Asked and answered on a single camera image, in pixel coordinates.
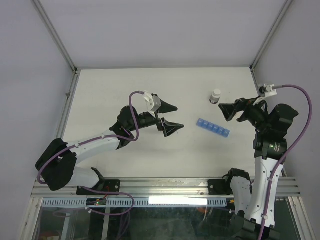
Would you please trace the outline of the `blue weekly pill organizer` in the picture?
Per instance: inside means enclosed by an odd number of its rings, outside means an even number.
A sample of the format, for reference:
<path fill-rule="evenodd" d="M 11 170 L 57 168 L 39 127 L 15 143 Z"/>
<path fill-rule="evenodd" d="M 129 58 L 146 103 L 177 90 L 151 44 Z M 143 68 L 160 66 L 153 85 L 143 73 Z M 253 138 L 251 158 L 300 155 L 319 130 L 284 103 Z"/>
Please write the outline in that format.
<path fill-rule="evenodd" d="M 224 138 L 228 138 L 230 135 L 230 130 L 227 128 L 224 128 L 222 126 L 219 126 L 217 124 L 214 124 L 212 122 L 206 121 L 202 118 L 199 118 L 196 122 L 196 125 L 202 129 L 205 129 L 209 132 L 215 133 L 217 135 L 220 135 Z"/>

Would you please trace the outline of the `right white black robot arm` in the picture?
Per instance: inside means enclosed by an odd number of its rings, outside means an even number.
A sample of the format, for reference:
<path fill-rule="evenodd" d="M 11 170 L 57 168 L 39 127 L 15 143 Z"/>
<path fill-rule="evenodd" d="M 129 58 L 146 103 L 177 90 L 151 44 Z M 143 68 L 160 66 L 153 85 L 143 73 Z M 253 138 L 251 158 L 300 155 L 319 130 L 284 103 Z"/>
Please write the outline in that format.
<path fill-rule="evenodd" d="M 268 112 L 268 104 L 258 98 L 240 98 L 218 105 L 226 121 L 239 112 L 239 123 L 249 121 L 255 128 L 254 181 L 244 170 L 232 168 L 223 187 L 233 194 L 235 214 L 230 220 L 230 234 L 237 240 L 278 240 L 275 229 L 276 192 L 288 150 L 288 129 L 298 112 L 287 104 L 278 104 Z"/>

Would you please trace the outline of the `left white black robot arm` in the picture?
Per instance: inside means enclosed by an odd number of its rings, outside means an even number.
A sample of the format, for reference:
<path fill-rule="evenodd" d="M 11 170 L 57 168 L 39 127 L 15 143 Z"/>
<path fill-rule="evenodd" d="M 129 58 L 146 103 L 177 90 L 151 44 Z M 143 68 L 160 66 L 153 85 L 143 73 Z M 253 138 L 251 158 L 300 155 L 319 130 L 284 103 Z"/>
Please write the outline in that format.
<path fill-rule="evenodd" d="M 83 140 L 66 142 L 54 139 L 35 164 L 37 182 L 58 191 L 67 185 L 76 186 L 93 194 L 109 190 L 107 179 L 94 167 L 82 168 L 78 164 L 107 151 L 116 151 L 136 142 L 140 130 L 156 126 L 169 137 L 184 128 L 183 124 L 169 122 L 160 114 L 176 112 L 178 108 L 168 104 L 153 93 L 134 91 L 128 105 L 120 110 L 116 122 L 108 130 Z"/>

